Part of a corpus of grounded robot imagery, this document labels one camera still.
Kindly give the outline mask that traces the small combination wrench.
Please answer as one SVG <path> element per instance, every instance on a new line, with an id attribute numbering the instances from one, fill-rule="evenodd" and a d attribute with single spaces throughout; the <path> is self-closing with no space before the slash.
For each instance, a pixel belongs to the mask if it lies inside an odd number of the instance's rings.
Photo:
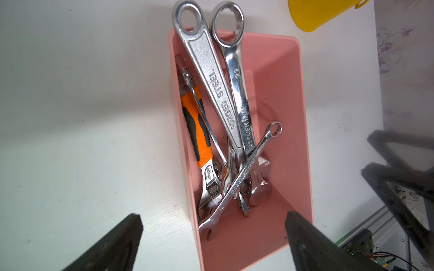
<path id="1" fill-rule="evenodd" d="M 241 168 L 238 175 L 236 176 L 234 183 L 226 192 L 219 204 L 212 209 L 212 212 L 200 221 L 198 226 L 198 231 L 201 236 L 206 234 L 208 241 L 213 239 L 218 231 L 218 222 L 227 208 L 229 203 L 233 200 L 235 195 L 238 193 L 242 182 L 247 178 L 248 174 L 254 166 L 254 163 L 258 160 L 261 153 L 264 151 L 267 143 L 274 138 L 277 138 L 282 132 L 283 126 L 279 121 L 273 121 L 266 127 L 265 133 L 256 147 L 253 149 L 251 155 L 248 157 L 245 165 Z"/>

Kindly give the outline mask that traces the pink plastic storage box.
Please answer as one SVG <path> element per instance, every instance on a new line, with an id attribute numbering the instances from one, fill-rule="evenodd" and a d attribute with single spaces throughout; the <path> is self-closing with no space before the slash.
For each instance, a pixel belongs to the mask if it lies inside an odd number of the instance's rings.
<path id="1" fill-rule="evenodd" d="M 263 153 L 271 163 L 272 193 L 247 217 L 232 201 L 213 239 L 195 236 L 204 271 L 240 271 L 287 246 L 289 211 L 314 220 L 300 43 L 291 36 L 246 33 L 242 61 L 256 139 L 269 122 L 283 125 Z"/>

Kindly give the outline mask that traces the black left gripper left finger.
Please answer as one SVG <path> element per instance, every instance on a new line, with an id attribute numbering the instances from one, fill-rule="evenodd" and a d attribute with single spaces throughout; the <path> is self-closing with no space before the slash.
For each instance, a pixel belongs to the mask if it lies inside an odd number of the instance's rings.
<path id="1" fill-rule="evenodd" d="M 143 230 L 140 215 L 131 213 L 65 270 L 131 271 Z"/>

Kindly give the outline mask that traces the thin small silver wrench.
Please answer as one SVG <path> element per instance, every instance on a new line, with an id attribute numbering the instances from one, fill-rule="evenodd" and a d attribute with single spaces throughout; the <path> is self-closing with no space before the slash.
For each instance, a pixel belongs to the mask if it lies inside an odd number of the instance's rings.
<path id="1" fill-rule="evenodd" d="M 201 96 L 200 88 L 196 84 L 196 80 L 194 79 L 194 77 L 192 75 L 190 75 L 186 65 L 183 65 L 183 67 L 181 68 L 181 71 L 182 71 L 183 78 L 184 78 L 190 92 L 192 93 L 192 95 L 194 97 L 194 100 L 195 100 L 196 105 L 198 107 L 198 110 L 200 112 L 200 116 L 202 117 L 203 121 L 205 122 L 209 137 L 212 140 L 215 148 L 217 149 L 217 152 L 220 156 L 220 160 L 222 161 L 224 167 L 227 167 L 227 159 L 225 158 L 224 153 L 221 150 L 219 143 L 217 141 L 217 138 L 214 135 L 212 128 L 211 128 L 211 125 L 210 125 L 210 123 L 206 117 L 205 108 L 203 106 L 203 102 L 201 99 L 202 96 Z"/>

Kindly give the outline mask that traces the large combination wrench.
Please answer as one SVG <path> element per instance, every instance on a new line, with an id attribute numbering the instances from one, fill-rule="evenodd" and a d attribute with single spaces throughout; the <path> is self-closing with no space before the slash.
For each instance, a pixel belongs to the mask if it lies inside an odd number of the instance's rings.
<path id="1" fill-rule="evenodd" d="M 231 38 L 221 38 L 217 33 L 217 19 L 224 10 L 231 11 L 235 16 L 236 30 Z M 232 1 L 223 1 L 217 5 L 213 11 L 211 34 L 218 44 L 224 61 L 226 62 L 244 153 L 246 157 L 249 157 L 256 147 L 256 142 L 241 59 L 241 45 L 244 35 L 244 14 L 237 4 Z M 267 159 L 259 158 L 250 172 L 250 191 L 247 192 L 247 196 L 250 204 L 253 206 L 258 206 L 266 201 L 272 192 L 271 184 L 266 181 L 261 174 L 261 170 L 263 169 L 270 169 L 270 162 Z"/>

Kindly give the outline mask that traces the large forged steel wrench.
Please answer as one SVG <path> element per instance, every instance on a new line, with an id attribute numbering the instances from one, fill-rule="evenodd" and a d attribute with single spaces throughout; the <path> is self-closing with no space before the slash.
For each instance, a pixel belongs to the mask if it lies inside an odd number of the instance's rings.
<path id="1" fill-rule="evenodd" d="M 232 162 L 236 160 L 239 165 L 243 165 L 246 156 L 235 103 L 220 65 L 211 32 L 196 1 L 178 1 L 174 7 L 172 22 L 228 135 L 230 146 L 226 158 L 226 177 L 231 178 Z"/>

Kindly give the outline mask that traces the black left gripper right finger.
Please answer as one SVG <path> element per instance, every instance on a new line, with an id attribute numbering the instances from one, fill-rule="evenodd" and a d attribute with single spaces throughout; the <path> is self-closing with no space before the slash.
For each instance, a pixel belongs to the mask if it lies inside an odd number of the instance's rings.
<path id="1" fill-rule="evenodd" d="M 375 271 L 376 264 L 337 247 L 296 211 L 285 221 L 288 243 L 298 271 Z"/>

